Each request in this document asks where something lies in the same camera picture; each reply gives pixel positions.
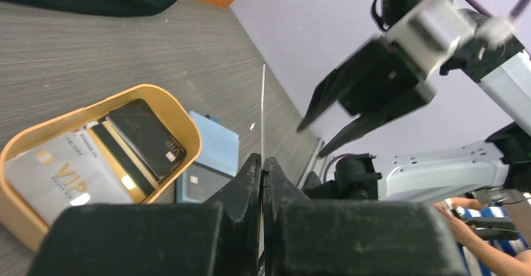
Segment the blue leather card holder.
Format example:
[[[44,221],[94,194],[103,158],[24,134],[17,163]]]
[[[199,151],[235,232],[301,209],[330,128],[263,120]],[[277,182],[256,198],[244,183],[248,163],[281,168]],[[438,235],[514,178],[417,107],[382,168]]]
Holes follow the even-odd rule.
[[[236,176],[239,167],[239,136],[222,126],[212,115],[188,112],[202,139],[202,149],[193,163],[199,163],[230,176]]]

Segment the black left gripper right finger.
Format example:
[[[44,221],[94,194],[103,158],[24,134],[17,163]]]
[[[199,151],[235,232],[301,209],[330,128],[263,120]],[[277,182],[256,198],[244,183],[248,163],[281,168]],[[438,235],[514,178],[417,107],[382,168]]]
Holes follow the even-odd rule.
[[[263,171],[266,275],[466,275],[443,217],[408,202],[311,200],[276,158]]]

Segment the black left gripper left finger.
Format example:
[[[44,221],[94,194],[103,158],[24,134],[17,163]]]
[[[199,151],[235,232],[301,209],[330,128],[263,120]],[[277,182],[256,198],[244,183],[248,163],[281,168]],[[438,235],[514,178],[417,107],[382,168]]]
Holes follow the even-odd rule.
[[[65,210],[30,275],[257,275],[260,155],[203,203]]]

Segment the yellow oval tray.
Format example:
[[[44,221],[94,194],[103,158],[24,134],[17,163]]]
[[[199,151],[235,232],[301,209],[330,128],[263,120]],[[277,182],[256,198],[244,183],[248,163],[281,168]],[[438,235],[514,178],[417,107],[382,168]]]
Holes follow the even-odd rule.
[[[60,213],[149,204],[198,157],[199,130],[168,91],[141,84],[20,131],[1,152],[1,223],[37,250]]]

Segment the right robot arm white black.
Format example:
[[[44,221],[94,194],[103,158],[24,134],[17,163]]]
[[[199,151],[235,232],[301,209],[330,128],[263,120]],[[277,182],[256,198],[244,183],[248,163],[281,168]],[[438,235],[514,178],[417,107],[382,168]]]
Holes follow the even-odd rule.
[[[316,28],[324,35],[327,63],[353,52],[376,32],[371,0],[318,0]],[[499,184],[509,168],[488,135],[510,121],[461,71],[431,75],[436,96],[426,107],[334,152],[374,156],[391,200],[439,201],[480,185]]]

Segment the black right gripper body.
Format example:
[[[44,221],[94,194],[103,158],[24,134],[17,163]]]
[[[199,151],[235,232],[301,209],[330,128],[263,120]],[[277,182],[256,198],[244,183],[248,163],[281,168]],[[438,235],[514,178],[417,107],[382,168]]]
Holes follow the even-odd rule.
[[[338,66],[338,102],[351,115],[366,115],[405,98],[406,112],[432,101],[435,89],[427,75],[397,43],[369,38]]]

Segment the white magnetic stripe card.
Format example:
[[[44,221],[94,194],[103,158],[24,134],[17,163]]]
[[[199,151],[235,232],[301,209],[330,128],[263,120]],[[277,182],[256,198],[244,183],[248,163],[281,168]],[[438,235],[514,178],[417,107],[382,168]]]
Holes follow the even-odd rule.
[[[264,99],[265,99],[265,79],[266,78],[266,64],[262,65],[262,84],[261,84],[261,96],[260,96],[260,158],[261,163],[260,166],[262,168],[261,174],[260,174],[260,237],[259,237],[259,258],[258,258],[258,276],[264,276],[265,275],[265,255],[264,255],[264,249],[265,249],[265,226],[264,226],[264,215],[263,215],[263,179],[264,179],[264,161],[265,161],[265,119],[264,119]]]

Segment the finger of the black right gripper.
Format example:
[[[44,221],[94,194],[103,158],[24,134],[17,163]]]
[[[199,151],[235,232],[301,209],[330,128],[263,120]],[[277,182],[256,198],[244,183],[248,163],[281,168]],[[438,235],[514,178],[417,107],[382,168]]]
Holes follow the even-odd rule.
[[[402,116],[408,115],[431,102],[431,96],[399,96],[382,108],[361,115],[346,125],[318,153],[322,158],[330,155],[338,148],[357,140],[373,130],[386,125]]]
[[[341,103],[350,115],[360,114],[364,105],[364,78],[365,68],[360,64],[344,64],[330,72],[314,90],[297,131],[308,128],[336,101]]]

